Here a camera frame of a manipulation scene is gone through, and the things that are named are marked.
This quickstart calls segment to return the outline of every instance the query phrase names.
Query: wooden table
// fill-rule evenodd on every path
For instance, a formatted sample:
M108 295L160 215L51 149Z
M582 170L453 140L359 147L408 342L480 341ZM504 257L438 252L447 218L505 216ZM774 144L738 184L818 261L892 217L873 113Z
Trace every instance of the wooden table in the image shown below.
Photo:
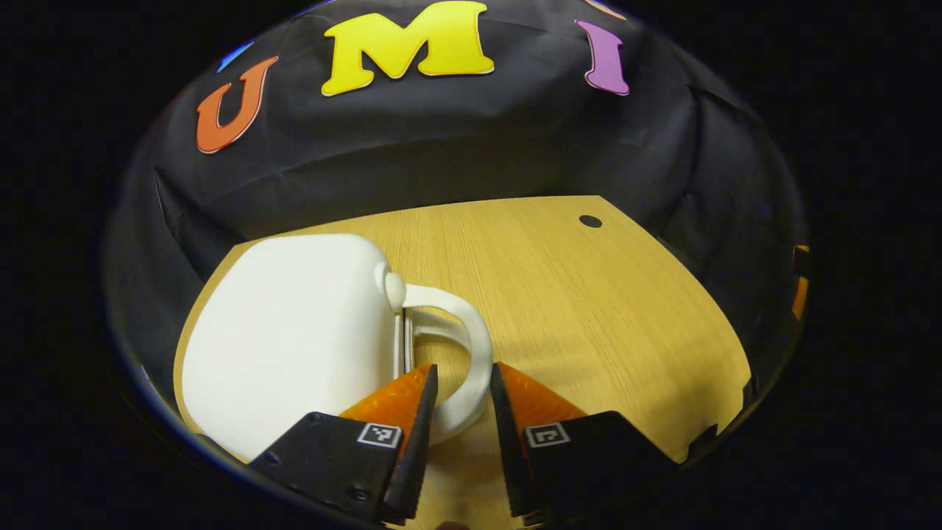
M602 225L587 226L583 215ZM742 408L750 371L732 326L667 249L601 197L422 207L283 235L322 233L366 237L408 283L464 298L487 322L495 360L589 413L617 410L676 462ZM236 247L204 294L256 242ZM441 402L461 384L467 355L421 340L415 362L430 361ZM430 451L418 516L406 528L442 521L521 524L510 515L490 400L477 423Z

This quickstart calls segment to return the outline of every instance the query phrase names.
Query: yellow letter m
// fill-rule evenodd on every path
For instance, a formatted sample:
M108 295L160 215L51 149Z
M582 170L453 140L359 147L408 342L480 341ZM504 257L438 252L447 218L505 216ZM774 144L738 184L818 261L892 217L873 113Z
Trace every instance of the yellow letter m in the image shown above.
M478 34L478 15L485 10L487 6L480 2L438 2L405 28L379 13L335 25L324 33L333 37L333 70L320 91L332 96L372 83L373 73L363 69L362 54L369 55L386 75L399 79L426 42L429 56L418 63L422 74L489 74L494 62L484 56Z

